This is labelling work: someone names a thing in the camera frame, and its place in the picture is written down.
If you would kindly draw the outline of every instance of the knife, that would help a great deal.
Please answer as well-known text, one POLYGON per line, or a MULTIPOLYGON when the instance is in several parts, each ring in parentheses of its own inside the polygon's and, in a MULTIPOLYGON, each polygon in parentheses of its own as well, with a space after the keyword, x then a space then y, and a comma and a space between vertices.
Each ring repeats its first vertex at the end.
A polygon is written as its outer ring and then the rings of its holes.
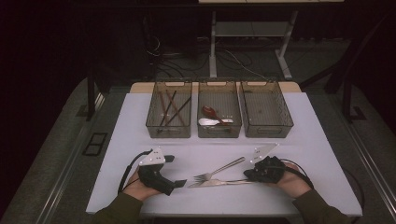
POLYGON ((241 180, 230 180, 230 181, 222 181, 218 179, 210 179, 204 182, 195 183, 190 185, 189 188, 202 188, 202 187, 214 187, 214 186, 222 186, 222 185, 240 185, 240 184, 251 184, 253 181, 247 179, 241 180))

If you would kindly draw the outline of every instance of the person's left hand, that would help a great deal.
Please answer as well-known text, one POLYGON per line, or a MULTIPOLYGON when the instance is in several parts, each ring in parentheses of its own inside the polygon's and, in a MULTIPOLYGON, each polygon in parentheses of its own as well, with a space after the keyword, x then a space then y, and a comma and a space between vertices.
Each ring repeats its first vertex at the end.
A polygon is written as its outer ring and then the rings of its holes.
POLYGON ((122 192, 142 202, 153 195, 161 194, 156 189, 146 187, 146 185, 140 181, 139 174, 137 173, 138 170, 139 166, 137 166, 134 174, 131 176, 131 178, 129 178, 127 187, 122 192))

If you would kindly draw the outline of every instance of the silver fork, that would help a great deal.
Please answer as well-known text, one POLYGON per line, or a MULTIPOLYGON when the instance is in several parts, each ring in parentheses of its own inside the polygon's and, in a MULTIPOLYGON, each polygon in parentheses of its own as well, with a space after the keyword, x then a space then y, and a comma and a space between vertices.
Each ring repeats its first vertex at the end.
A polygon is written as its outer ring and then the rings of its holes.
POLYGON ((225 170, 225 169, 227 169, 227 168, 229 168, 229 167, 232 167, 232 166, 234 166, 234 165, 236 165, 236 164, 238 164, 239 162, 244 161, 244 160, 245 160, 245 157, 241 157, 241 158, 239 158, 238 160, 232 161, 232 162, 228 163, 227 165, 225 165, 225 166, 219 168, 218 170, 216 170, 216 171, 214 171, 214 172, 212 172, 212 173, 206 173, 206 174, 203 174, 203 175, 196 175, 196 176, 194 177, 194 179, 195 179, 195 181, 197 181, 197 182, 204 182, 204 181, 206 181, 206 180, 210 180, 210 178, 212 178, 212 175, 214 175, 214 174, 216 174, 216 173, 218 173, 218 172, 220 172, 220 171, 222 171, 222 170, 225 170))

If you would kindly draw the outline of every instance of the person's right arm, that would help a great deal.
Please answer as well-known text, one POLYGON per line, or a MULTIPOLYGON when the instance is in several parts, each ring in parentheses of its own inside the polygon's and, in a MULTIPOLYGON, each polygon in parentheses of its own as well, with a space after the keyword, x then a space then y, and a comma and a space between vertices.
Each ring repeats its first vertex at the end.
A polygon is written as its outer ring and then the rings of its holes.
MULTIPOLYGON (((290 163, 285 164, 298 171, 297 166, 290 163)), ((350 223, 349 217, 342 214, 338 209, 329 206, 316 190, 311 189, 297 175, 285 172, 276 186, 296 199, 293 204, 300 211, 305 224, 350 223)))

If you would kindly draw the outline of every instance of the background table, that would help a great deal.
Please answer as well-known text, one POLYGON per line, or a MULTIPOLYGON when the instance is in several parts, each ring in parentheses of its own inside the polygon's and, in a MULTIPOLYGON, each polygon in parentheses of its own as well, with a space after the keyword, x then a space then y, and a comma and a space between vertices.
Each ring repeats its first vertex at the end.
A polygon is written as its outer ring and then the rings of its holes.
MULTIPOLYGON (((298 91, 295 84, 282 83, 298 91)), ((133 92, 142 91, 140 84, 133 92)), ((191 138, 151 139, 145 126, 150 93, 127 94, 116 128, 97 177, 88 213, 108 206, 117 195, 118 185, 126 166, 140 152, 161 146, 165 155, 174 155, 161 173, 170 180, 188 179, 184 188, 171 196, 158 195, 145 201, 142 217, 286 217, 298 214, 280 189, 261 183, 189 189, 193 176, 211 172, 241 156, 246 161, 217 175, 222 180, 244 178, 243 171, 253 167, 248 161, 255 147, 279 143, 270 153, 300 164, 312 179, 317 191, 330 204, 350 216, 361 216, 361 207, 334 157, 315 112, 302 92, 284 93, 294 127, 284 139, 246 138, 244 132, 235 139, 203 139, 197 136, 197 94, 192 95, 191 138)))

